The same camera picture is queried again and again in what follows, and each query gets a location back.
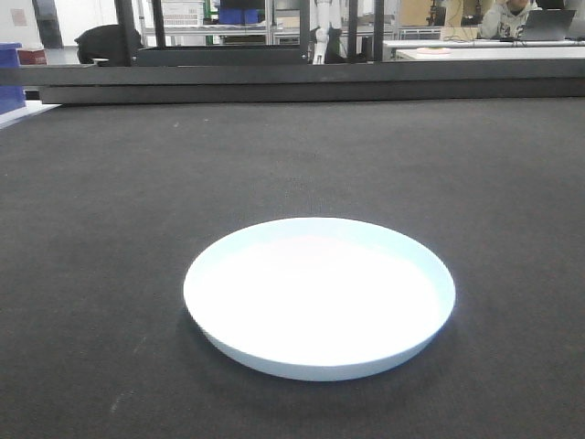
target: black chair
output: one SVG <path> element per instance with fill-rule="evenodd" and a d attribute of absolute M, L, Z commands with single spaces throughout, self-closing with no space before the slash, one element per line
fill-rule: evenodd
<path fill-rule="evenodd" d="M 126 58 L 124 48 L 123 28 L 120 25 L 105 25 L 86 30 L 75 39 L 78 44 L 77 57 L 81 64 L 93 64 L 95 59 L 98 65 L 104 67 L 124 67 L 130 63 Z M 142 48 L 140 34 L 134 30 L 131 48 Z"/>

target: person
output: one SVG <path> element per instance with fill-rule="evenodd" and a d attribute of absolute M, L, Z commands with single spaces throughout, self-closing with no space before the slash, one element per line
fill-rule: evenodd
<path fill-rule="evenodd" d="M 495 0 L 479 25 L 479 37 L 519 38 L 528 13 L 540 9 L 532 0 Z"/>

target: black bar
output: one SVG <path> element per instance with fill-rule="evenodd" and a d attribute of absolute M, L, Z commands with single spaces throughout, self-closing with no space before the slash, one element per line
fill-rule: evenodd
<path fill-rule="evenodd" d="M 374 5 L 374 61 L 382 62 L 384 57 L 384 0 Z"/>
<path fill-rule="evenodd" d="M 311 38 L 309 1 L 313 2 L 314 0 L 301 0 L 299 7 L 299 51 L 301 52 L 301 58 L 304 60 L 308 59 L 309 39 Z"/>
<path fill-rule="evenodd" d="M 582 80 L 461 80 L 352 84 L 42 87 L 43 103 L 345 102 L 585 96 Z"/>
<path fill-rule="evenodd" d="M 161 0 L 153 0 L 154 34 L 156 35 L 156 46 L 166 47 L 165 40 L 165 19 L 163 17 L 163 6 Z"/>
<path fill-rule="evenodd" d="M 357 0 L 349 0 L 349 23 L 347 24 L 347 62 L 357 58 Z"/>
<path fill-rule="evenodd" d="M 0 85 L 285 84 L 371 81 L 575 79 L 585 84 L 583 59 L 396 61 L 288 66 L 109 67 L 23 66 L 0 69 Z"/>
<path fill-rule="evenodd" d="M 132 0 L 114 0 L 116 5 L 116 16 L 118 24 L 122 27 L 122 44 L 124 50 L 124 59 L 126 66 L 136 64 L 137 48 L 132 42 L 135 40 L 134 32 L 134 13 L 132 9 Z"/>
<path fill-rule="evenodd" d="M 146 48 L 138 54 L 138 66 L 141 67 L 281 66 L 302 62 L 295 46 Z"/>

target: blue bin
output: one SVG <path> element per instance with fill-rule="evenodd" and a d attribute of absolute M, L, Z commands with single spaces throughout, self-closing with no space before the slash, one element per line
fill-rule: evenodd
<path fill-rule="evenodd" d="M 258 23 L 258 9 L 220 7 L 218 10 L 221 25 L 255 25 Z"/>
<path fill-rule="evenodd" d="M 17 68 L 18 52 L 20 43 L 0 43 L 0 68 Z M 21 86 L 3 85 L 0 86 L 0 114 L 12 112 L 26 105 L 25 91 Z"/>

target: red box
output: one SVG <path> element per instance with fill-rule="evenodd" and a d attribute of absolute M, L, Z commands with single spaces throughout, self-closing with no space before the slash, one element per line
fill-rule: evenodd
<path fill-rule="evenodd" d="M 43 48 L 20 48 L 18 50 L 18 59 L 21 66 L 47 64 L 47 56 Z"/>

